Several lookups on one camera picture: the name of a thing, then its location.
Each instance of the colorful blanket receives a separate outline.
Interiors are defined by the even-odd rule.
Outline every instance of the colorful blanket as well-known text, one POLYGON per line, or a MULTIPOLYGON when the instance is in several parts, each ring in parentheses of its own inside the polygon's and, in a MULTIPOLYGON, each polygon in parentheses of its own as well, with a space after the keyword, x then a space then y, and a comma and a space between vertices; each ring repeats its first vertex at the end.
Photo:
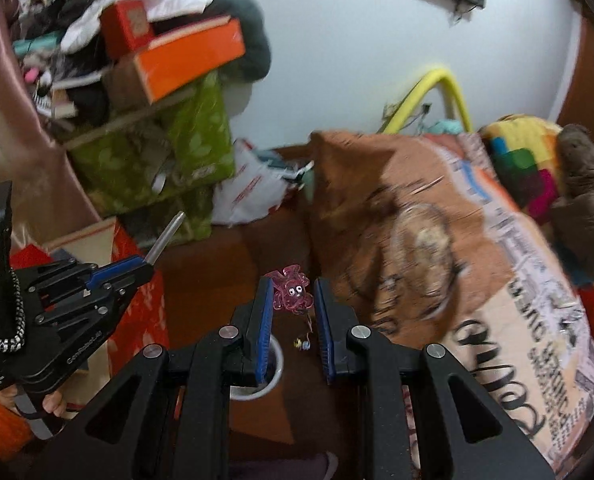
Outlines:
MULTIPOLYGON (((591 282, 581 270, 574 255, 556 240, 549 215, 549 207, 565 190, 555 150, 556 137, 561 130, 562 128, 557 124, 537 117, 510 115, 485 126, 480 130, 480 134, 490 146, 494 161, 511 162, 503 166, 503 170, 512 166, 512 163, 516 163, 519 167, 515 173, 510 172, 511 178, 516 181, 524 178, 525 182, 515 187, 515 191, 519 193, 519 199, 516 196, 514 198, 516 202, 522 202, 522 199, 525 199, 523 211, 535 219, 558 254, 562 266, 584 304, 594 338, 594 282, 591 282), (538 174, 538 186, 531 186, 533 178, 531 163, 534 164, 538 174)), ((509 185, 503 178, 502 181, 508 188, 509 185)))

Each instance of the white plastic bag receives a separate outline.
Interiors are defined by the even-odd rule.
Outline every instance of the white plastic bag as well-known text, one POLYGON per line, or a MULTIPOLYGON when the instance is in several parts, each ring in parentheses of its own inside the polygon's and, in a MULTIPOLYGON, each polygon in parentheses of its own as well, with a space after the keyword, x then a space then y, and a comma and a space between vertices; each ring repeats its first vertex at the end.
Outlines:
POLYGON ((244 139, 233 145, 235 176, 215 187, 213 224, 247 224, 278 208, 288 190, 281 173, 272 170, 254 155, 244 139))

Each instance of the pink octopus toy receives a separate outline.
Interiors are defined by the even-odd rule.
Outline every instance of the pink octopus toy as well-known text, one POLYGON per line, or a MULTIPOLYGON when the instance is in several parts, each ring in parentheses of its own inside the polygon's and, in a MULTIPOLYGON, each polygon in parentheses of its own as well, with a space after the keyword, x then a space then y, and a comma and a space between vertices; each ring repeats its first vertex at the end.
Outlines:
POLYGON ((275 310, 285 308, 293 314, 304 314, 312 306, 312 295, 306 292, 306 287, 311 281, 299 270, 299 265, 291 265, 282 272, 274 270, 266 274, 266 277, 272 280, 275 289, 275 310))

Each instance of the orange box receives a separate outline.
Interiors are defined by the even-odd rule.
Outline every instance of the orange box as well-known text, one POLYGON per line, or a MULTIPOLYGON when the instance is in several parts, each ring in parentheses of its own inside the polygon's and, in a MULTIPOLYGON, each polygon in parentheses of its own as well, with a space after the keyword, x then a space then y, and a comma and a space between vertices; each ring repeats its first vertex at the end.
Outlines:
POLYGON ((245 51, 239 20, 222 16, 158 36, 120 60, 103 81, 117 110, 150 105, 245 51))

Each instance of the white wall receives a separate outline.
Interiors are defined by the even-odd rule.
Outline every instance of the white wall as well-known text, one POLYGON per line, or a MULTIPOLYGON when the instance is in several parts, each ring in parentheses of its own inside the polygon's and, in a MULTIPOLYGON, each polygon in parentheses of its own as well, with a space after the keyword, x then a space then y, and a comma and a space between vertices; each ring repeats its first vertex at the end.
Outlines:
POLYGON ((227 102, 233 133, 262 147, 305 142, 316 129, 375 131, 383 106, 437 64, 455 73, 476 127, 514 112, 546 118, 574 16, 569 0, 487 0, 457 25, 452 0, 258 1, 273 65, 227 102))
POLYGON ((573 20, 570 28, 570 41, 568 42, 568 54, 566 55, 566 61, 564 63, 564 73, 562 75, 562 81, 560 87, 555 95, 555 101, 552 104, 551 113, 548 115, 548 120, 553 123, 557 122, 557 119, 562 112, 564 102, 568 95, 568 89, 570 83, 573 80, 573 74, 575 73, 575 66, 577 65, 578 55, 580 53, 580 41, 581 41, 581 26, 582 26, 582 8, 581 4, 574 3, 573 20))

